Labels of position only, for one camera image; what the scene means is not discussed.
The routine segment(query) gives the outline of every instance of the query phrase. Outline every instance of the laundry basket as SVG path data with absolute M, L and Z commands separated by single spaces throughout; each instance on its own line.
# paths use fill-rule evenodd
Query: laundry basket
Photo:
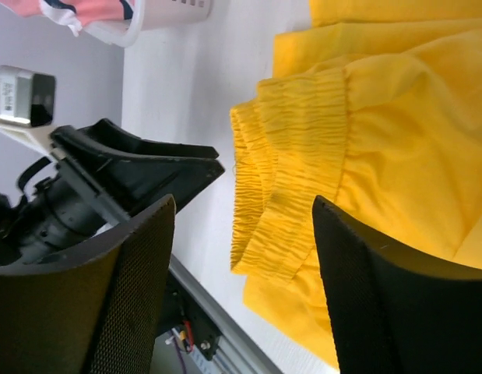
M 96 21 L 85 31 L 108 44 L 132 45 L 141 30 L 152 30 L 206 19 L 212 0 L 135 0 L 128 21 Z

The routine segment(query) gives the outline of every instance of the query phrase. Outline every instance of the gray wall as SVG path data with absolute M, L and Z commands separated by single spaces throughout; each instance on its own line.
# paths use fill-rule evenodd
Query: gray wall
M 43 17 L 23 19 L 0 5 L 0 65 L 57 78 L 55 123 L 82 127 L 107 117 L 121 121 L 123 50 Z M 15 203 L 14 183 L 39 155 L 0 134 L 0 192 Z

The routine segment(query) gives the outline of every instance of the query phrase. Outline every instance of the table surface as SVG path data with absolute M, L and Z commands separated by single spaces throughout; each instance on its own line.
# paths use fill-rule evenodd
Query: table surface
M 310 27 L 306 0 L 216 0 L 207 21 L 141 33 L 125 50 L 123 128 L 148 139 L 214 146 L 225 174 L 177 215 L 174 254 L 289 374 L 334 372 L 242 304 L 230 273 L 234 147 L 229 110 L 271 76 L 273 38 Z

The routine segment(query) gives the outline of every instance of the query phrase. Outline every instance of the yellow cloth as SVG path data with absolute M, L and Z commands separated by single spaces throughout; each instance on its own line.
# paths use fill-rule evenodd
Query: yellow cloth
M 278 36 L 273 79 L 231 112 L 231 266 L 248 275 L 245 304 L 335 367 L 316 195 L 414 248 L 482 268 L 482 18 L 464 19 L 482 17 L 482 1 L 437 3 L 311 0 L 316 26 L 395 22 Z M 424 21 L 437 14 L 452 20 Z

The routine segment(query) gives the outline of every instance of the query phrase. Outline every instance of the pink cloth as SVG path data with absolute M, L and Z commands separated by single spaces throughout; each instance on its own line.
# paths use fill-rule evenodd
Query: pink cloth
M 0 0 L 22 17 L 43 15 L 75 35 L 93 21 L 131 19 L 135 0 Z

